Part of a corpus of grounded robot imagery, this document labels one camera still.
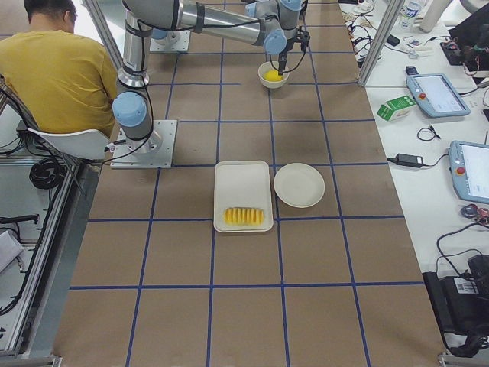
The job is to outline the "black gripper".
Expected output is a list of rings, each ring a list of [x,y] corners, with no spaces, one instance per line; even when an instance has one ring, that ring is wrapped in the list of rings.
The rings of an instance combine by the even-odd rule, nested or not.
[[[282,51],[278,56],[278,74],[284,75],[287,73],[287,52]]]

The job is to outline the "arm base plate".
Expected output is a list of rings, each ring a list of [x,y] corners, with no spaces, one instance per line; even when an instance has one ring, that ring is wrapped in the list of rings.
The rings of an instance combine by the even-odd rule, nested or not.
[[[115,146],[114,160],[110,167],[113,169],[153,169],[171,168],[176,139],[177,120],[155,120],[154,130],[144,145],[135,152],[144,140],[132,141],[126,138],[122,128],[118,131],[118,140],[124,143]]]
[[[186,53],[189,49],[190,31],[162,31],[153,29],[150,52]]]

